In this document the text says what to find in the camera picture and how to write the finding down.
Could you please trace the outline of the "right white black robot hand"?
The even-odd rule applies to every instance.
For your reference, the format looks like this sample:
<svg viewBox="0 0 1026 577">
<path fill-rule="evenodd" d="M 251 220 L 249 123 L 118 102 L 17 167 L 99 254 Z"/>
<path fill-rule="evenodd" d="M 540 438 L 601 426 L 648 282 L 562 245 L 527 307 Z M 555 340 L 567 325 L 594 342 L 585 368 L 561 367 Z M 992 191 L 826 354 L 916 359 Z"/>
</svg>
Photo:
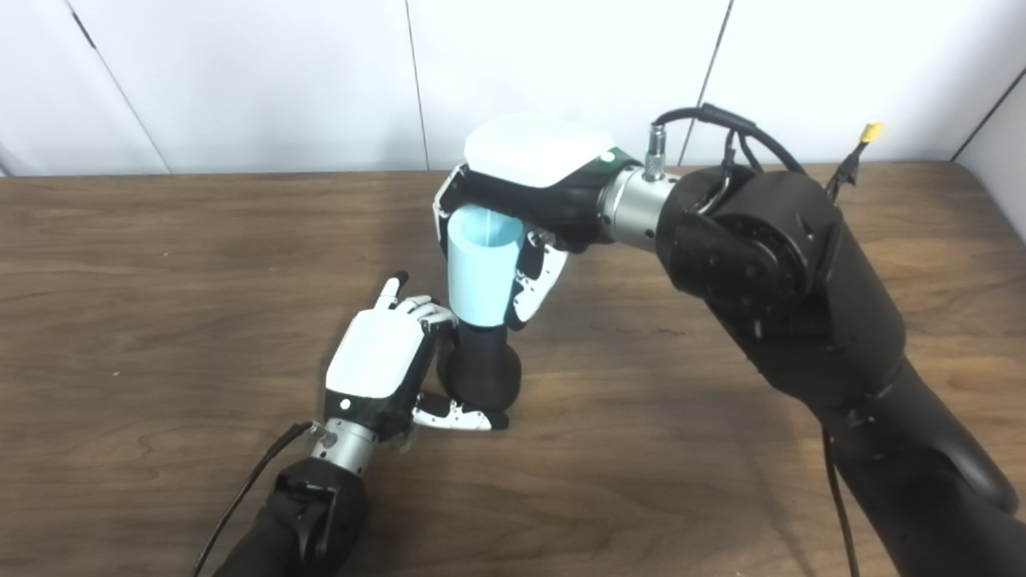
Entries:
<svg viewBox="0 0 1026 577">
<path fill-rule="evenodd" d="M 459 322 L 527 325 L 568 257 L 610 241 L 604 189 L 638 168 L 611 136 L 547 115 L 503 115 L 471 132 L 432 203 Z"/>
</svg>

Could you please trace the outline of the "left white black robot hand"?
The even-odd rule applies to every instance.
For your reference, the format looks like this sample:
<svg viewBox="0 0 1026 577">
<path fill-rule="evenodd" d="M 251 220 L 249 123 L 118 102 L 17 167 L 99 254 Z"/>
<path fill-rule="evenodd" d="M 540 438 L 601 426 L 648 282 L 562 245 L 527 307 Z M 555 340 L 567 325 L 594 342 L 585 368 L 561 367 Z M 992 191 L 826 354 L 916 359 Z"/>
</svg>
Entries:
<svg viewBox="0 0 1026 577">
<path fill-rule="evenodd" d="M 459 321 L 432 296 L 400 298 L 408 273 L 390 276 L 349 322 L 325 375 L 324 420 L 366 428 L 377 443 L 409 434 L 417 425 L 436 430 L 508 430 L 509 417 L 453 397 L 422 393 L 440 344 Z"/>
</svg>

